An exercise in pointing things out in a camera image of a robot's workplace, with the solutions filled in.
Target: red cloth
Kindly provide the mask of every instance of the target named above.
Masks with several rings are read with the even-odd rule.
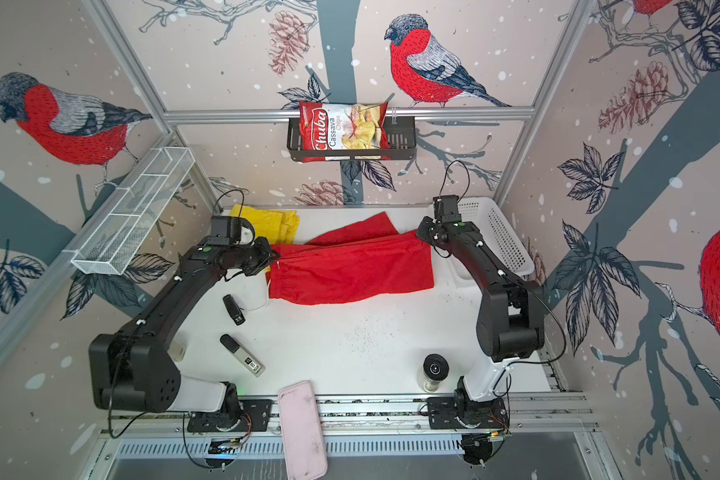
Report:
[[[309,243],[272,246],[281,257],[272,264],[270,298],[303,305],[348,303],[434,287],[429,245],[415,232],[397,234],[386,214]]]

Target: laundry basket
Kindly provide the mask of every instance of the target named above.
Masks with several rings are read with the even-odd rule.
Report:
[[[429,210],[432,215],[433,207],[431,205]],[[485,244],[509,270],[520,276],[534,272],[534,262],[523,248],[523,244],[512,230],[512,226],[509,225],[507,217],[501,213],[499,206],[492,199],[486,197],[464,198],[458,203],[458,211],[463,221],[472,222],[480,229]],[[448,263],[453,271],[456,286],[474,285],[472,275],[455,256],[448,259]]]

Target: bird head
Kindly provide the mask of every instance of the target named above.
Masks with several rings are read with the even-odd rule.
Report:
[[[384,34],[384,40],[391,40],[395,47],[399,47],[405,37],[413,30],[429,28],[427,21],[420,14],[407,13],[400,15],[387,28],[387,33]]]
[[[35,77],[13,72],[0,78],[0,120],[29,121],[24,94],[40,83]]]

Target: bag of chips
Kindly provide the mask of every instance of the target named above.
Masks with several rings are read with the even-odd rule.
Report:
[[[303,150],[371,150],[389,148],[384,132],[387,104],[347,105],[301,102],[298,128]],[[365,160],[389,160],[389,157],[363,156]],[[349,157],[313,157],[303,161],[349,160]]]

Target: grey floor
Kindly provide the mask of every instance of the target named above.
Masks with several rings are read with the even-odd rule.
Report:
[[[572,433],[513,434],[485,466],[471,467],[460,456],[329,457],[325,480],[589,480]],[[284,460],[238,460],[225,472],[208,472],[188,458],[122,460],[108,480],[286,480]]]

